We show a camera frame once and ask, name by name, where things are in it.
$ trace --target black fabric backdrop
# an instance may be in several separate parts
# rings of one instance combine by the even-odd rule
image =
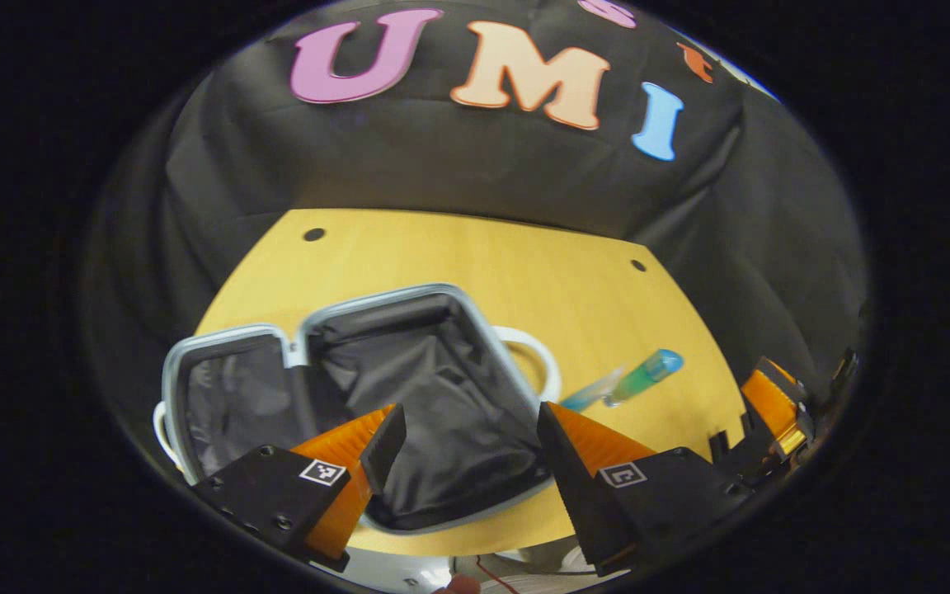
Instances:
[[[80,230],[122,144],[181,80],[294,10],[0,2],[0,592],[316,587],[151,471],[110,415],[73,316]],[[950,591],[950,4],[655,10],[768,83],[832,147],[868,220],[878,315],[838,447],[769,514],[653,587]],[[155,350],[143,341],[124,362]]]
[[[291,95],[294,42],[358,20],[336,74],[364,72],[377,17],[441,7],[395,87],[313,105]],[[867,263],[841,180],[788,110],[734,79],[694,75],[648,15],[636,30],[576,2],[341,2],[298,16],[216,64],[170,99],[103,189],[84,252],[82,324],[101,386],[156,451],[148,415],[173,342],[195,331],[216,290],[289,208],[361,207],[486,215],[577,229],[649,247],[708,324],[741,383],[761,355],[817,395],[857,346]],[[472,20],[531,34],[543,57],[567,46],[611,63],[600,128],[460,106],[477,45]],[[676,158],[630,136],[643,125],[641,82],[684,102]],[[156,454],[163,464],[166,456]]]

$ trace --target wooden table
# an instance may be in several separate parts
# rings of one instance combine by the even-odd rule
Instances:
[[[306,241],[310,229],[324,237]],[[645,271],[634,266],[640,262]],[[709,460],[708,438],[743,436],[739,388],[693,305],[642,245],[533,225],[402,210],[293,210],[245,256],[197,334],[272,323],[293,334],[314,309],[426,282],[465,290],[495,326],[540,339],[562,370],[562,394],[633,368],[664,347],[684,367],[628,403],[585,410],[656,450],[687,446]],[[722,287],[721,298],[727,298]],[[543,373],[515,352],[536,390]],[[518,549],[574,534],[552,485],[486,519],[437,533],[393,536],[358,526],[348,546],[403,555]]]

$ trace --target white handle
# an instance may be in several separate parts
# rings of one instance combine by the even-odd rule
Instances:
[[[559,391],[562,390],[562,376],[559,375],[559,364],[555,362],[552,351],[548,350],[541,341],[533,336],[515,328],[506,328],[504,326],[495,326],[493,330],[497,337],[504,342],[515,342],[517,345],[531,347],[544,365],[544,388],[538,396],[540,402],[554,403],[559,401]]]
[[[181,462],[178,462],[178,455],[174,454],[174,449],[167,440],[167,433],[163,430],[163,418],[167,416],[167,403],[161,401],[152,409],[152,430],[156,433],[156,441],[159,447],[163,448],[163,454],[166,454],[174,465],[181,468]]]

